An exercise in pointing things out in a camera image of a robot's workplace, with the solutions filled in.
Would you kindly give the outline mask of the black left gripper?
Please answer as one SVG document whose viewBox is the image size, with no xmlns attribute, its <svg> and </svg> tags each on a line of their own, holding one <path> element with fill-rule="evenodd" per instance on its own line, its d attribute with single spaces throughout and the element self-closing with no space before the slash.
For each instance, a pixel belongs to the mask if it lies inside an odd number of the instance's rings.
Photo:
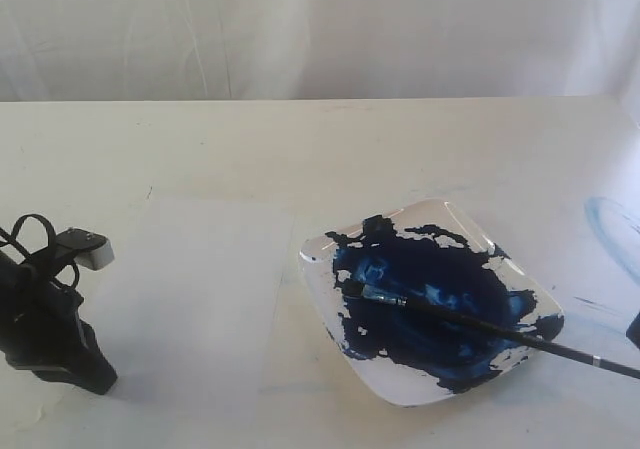
<svg viewBox="0 0 640 449">
<path fill-rule="evenodd" d="M 78 314 L 84 298 L 1 256 L 1 352 L 17 370 L 105 395 L 118 375 Z"/>
</svg>

